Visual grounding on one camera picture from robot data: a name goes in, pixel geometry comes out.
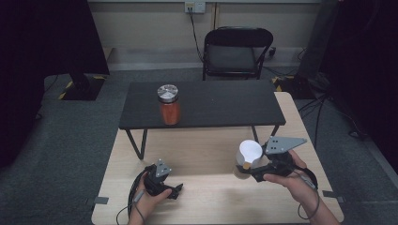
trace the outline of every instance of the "wooden table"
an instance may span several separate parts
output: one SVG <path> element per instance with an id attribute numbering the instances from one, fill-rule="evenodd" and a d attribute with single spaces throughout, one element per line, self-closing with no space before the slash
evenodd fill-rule
<path id="1" fill-rule="evenodd" d="M 275 93 L 275 96 L 286 120 L 277 136 L 308 140 L 295 150 L 316 174 L 321 198 L 342 221 L 344 215 L 337 200 L 322 196 L 322 190 L 332 189 L 293 99 L 287 93 Z M 256 129 L 260 143 L 264 143 L 273 127 Z M 141 137 L 142 132 L 134 130 L 133 135 Z M 156 163 L 159 158 L 173 169 L 165 184 L 175 187 L 183 183 L 184 187 L 177 200 L 162 202 L 147 224 L 308 222 L 298 216 L 299 204 L 287 188 L 269 182 L 257 183 L 252 177 L 246 180 L 235 178 L 232 173 L 235 154 L 239 144 L 248 139 L 253 139 L 251 127 L 150 129 L 146 148 L 151 150 L 140 160 L 125 132 L 119 130 L 99 191 L 99 196 L 107 197 L 109 201 L 95 206 L 93 223 L 116 224 L 116 214 L 128 204 L 133 180 L 145 166 Z M 126 224 L 127 221 L 127 211 L 123 211 L 119 222 Z"/>

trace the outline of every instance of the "glass jar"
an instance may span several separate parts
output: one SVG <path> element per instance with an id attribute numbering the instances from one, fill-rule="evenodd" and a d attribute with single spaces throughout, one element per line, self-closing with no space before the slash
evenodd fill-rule
<path id="1" fill-rule="evenodd" d="M 158 88 L 158 100 L 161 105 L 161 118 L 166 125 L 175 125 L 181 117 L 178 102 L 178 89 L 172 84 Z"/>

